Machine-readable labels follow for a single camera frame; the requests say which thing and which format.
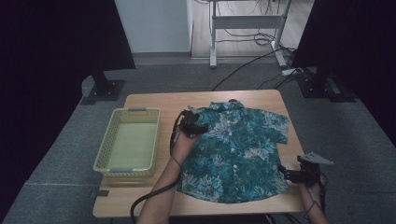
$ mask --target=wire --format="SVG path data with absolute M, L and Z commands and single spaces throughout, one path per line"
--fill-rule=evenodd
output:
M 155 190 L 155 191 L 152 191 L 151 193 L 148 193 L 148 194 L 143 195 L 142 197 L 138 198 L 138 199 L 132 204 L 131 210 L 130 210 L 130 215 L 131 215 L 132 223 L 133 223 L 133 224 L 136 223 L 136 220 L 134 219 L 134 209 L 136 208 L 136 206 L 137 206 L 138 204 L 140 204 L 141 202 L 143 202 L 143 201 L 145 201 L 145 200 L 147 200 L 147 199 L 149 199 L 149 198 L 151 198 L 151 197 L 154 197 L 155 195 L 158 195 L 158 194 L 160 194 L 160 193 L 163 193 L 163 192 L 165 192 L 165 191 L 171 189 L 172 187 L 174 187 L 174 186 L 177 185 L 177 183 L 178 183 L 179 180 L 180 180 L 180 175 L 179 175 L 179 176 L 177 177 L 177 179 L 176 179 L 174 182 L 172 182 L 170 185 L 167 185 L 167 186 L 165 186 L 165 187 L 163 187 L 163 188 L 161 188 L 161 189 L 157 189 L 157 190 Z
M 284 214 L 282 214 L 284 217 L 286 217 L 291 223 L 298 223 L 298 224 L 302 224 L 302 222 L 299 220 L 299 219 L 297 219 L 297 217 L 295 217 L 295 216 L 292 216 L 291 214 L 289 214 L 289 213 L 284 213 Z
M 270 215 L 270 214 L 265 214 L 265 217 L 267 218 L 267 221 L 268 221 L 270 224 L 276 224 L 276 221 L 275 221 L 275 219 L 274 219 L 274 217 L 273 217 L 272 215 Z
M 282 74 L 282 72 L 280 72 L 280 73 L 274 75 L 274 76 L 271 77 L 270 79 L 264 80 L 264 81 L 262 82 L 262 84 L 260 85 L 260 87 L 257 88 L 257 90 L 261 89 L 261 88 L 262 88 L 262 85 L 263 85 L 265 82 L 269 82 L 269 81 L 274 80 L 274 79 L 275 79 L 277 76 L 279 76 L 280 74 Z
M 274 52 L 277 51 L 277 50 L 279 50 L 279 49 L 276 49 L 276 50 L 271 51 L 271 52 L 269 52 L 269 53 L 267 53 L 267 54 L 264 54 L 264 55 L 262 55 L 262 56 L 260 56 L 260 57 L 258 57 L 258 58 L 253 59 L 252 61 L 250 61 L 250 62 L 248 62 L 248 63 L 245 63 L 245 64 L 243 64 L 242 66 L 238 67 L 238 68 L 235 69 L 233 72 L 231 72 L 230 75 L 228 75 L 228 76 L 225 77 L 221 82 L 219 82 L 219 83 L 212 89 L 212 91 L 214 91 L 221 83 L 223 83 L 225 80 L 227 80 L 230 76 L 232 76 L 234 73 L 236 73 L 239 69 L 241 69 L 241 68 L 245 67 L 246 65 L 248 65 L 248 64 L 250 64 L 250 63 L 253 63 L 253 62 L 255 62 L 255 61 L 257 61 L 257 60 L 259 60 L 259 59 L 261 59 L 261 58 L 263 58 L 263 57 L 266 57 L 266 56 L 268 56 L 268 55 L 274 53 Z
M 201 1 L 198 1 L 198 0 L 194 0 L 196 3 L 199 3 L 199 4 L 201 4 L 201 5 L 207 5 L 207 4 L 209 4 L 209 2 L 201 2 Z
M 270 6 L 271 0 L 268 0 L 268 6 L 267 6 L 267 10 L 268 11 L 268 7 Z M 262 5 L 262 0 L 256 0 L 256 5 L 254 7 L 254 9 L 248 13 L 248 15 L 250 15 L 252 12 L 254 12 L 257 8 L 257 5 L 260 4 L 260 6 Z M 228 9 L 230 9 L 230 11 L 235 15 L 234 11 L 230 8 L 229 2 L 227 1 L 227 7 Z M 217 2 L 217 8 L 218 8 L 218 13 L 219 16 L 221 16 L 221 11 L 220 11 L 220 7 L 219 7 L 219 2 Z M 212 28 L 211 28 L 211 15 L 212 11 L 210 10 L 210 5 L 209 5 L 209 33 L 210 36 L 212 36 Z M 260 29 L 258 29 L 257 34 L 253 34 L 253 35 L 235 35 L 235 34 L 231 34 L 228 30 L 224 29 L 224 31 L 231 36 L 254 36 L 253 39 L 242 39 L 242 40 L 232 40 L 232 39 L 224 39 L 224 40 L 218 40 L 216 41 L 216 43 L 221 43 L 221 42 L 248 42 L 248 41 L 255 41 L 257 45 L 259 46 L 267 46 L 270 45 L 272 41 L 275 40 L 275 36 L 274 35 L 269 35 L 267 33 L 262 33 L 260 32 Z
M 320 207 L 320 205 L 319 205 L 317 202 L 313 201 L 311 207 L 304 213 L 304 219 L 309 220 L 308 213 L 309 213 L 309 212 L 311 211 L 311 209 L 315 206 L 315 204 L 316 204 L 318 207 Z
M 328 178 L 325 174 L 323 174 L 322 172 L 320 172 L 320 175 L 324 178 L 324 184 L 323 187 L 326 188 L 327 183 L 328 183 Z
M 277 0 L 277 10 L 276 10 L 276 15 L 279 14 L 279 7 L 280 7 L 280 0 Z
M 297 71 L 297 68 L 294 69 L 294 70 L 290 73 L 290 75 L 288 75 L 285 79 L 283 79 L 283 80 L 277 82 L 277 83 L 275 84 L 275 86 L 273 87 L 273 89 L 274 89 L 274 90 L 277 90 L 277 88 L 279 88 L 283 83 L 285 83 L 286 81 L 290 81 L 290 80 L 291 80 L 291 77 L 294 77 L 294 76 L 292 76 L 292 74 L 293 74 L 295 71 Z

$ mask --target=black panel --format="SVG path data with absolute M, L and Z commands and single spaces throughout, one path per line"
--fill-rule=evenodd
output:
M 1 214 L 50 149 L 91 71 L 134 68 L 112 0 L 0 0 Z
M 292 60 L 315 66 L 313 85 L 330 74 L 343 79 L 396 145 L 396 18 L 390 0 L 316 0 Z

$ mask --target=green plastic basket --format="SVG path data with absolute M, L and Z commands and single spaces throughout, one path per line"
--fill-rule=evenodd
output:
M 93 170 L 105 176 L 154 175 L 160 126 L 160 108 L 115 109 Z

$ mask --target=human arm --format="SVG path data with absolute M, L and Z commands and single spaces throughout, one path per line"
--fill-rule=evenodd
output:
M 301 200 L 303 202 L 304 210 L 307 212 L 311 223 L 313 224 L 329 223 L 320 207 L 319 185 L 315 184 L 314 186 L 311 187 L 311 191 L 315 201 L 313 200 L 313 197 L 309 193 L 309 188 L 307 188 L 304 183 L 299 183 L 298 187 L 301 193 Z
M 170 158 L 152 191 L 163 188 L 174 182 L 180 173 L 180 166 L 189 156 L 192 146 L 199 136 L 193 138 L 180 133 L 173 148 L 173 158 Z M 176 187 L 146 200 L 137 220 L 138 224 L 168 223 L 175 197 Z

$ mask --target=power strip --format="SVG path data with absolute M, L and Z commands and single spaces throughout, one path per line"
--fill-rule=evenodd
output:
M 303 71 L 303 69 L 301 69 L 301 68 L 293 68 L 293 69 L 283 70 L 282 76 L 288 77 L 290 75 L 297 75 L 297 74 L 301 73 L 302 71 Z

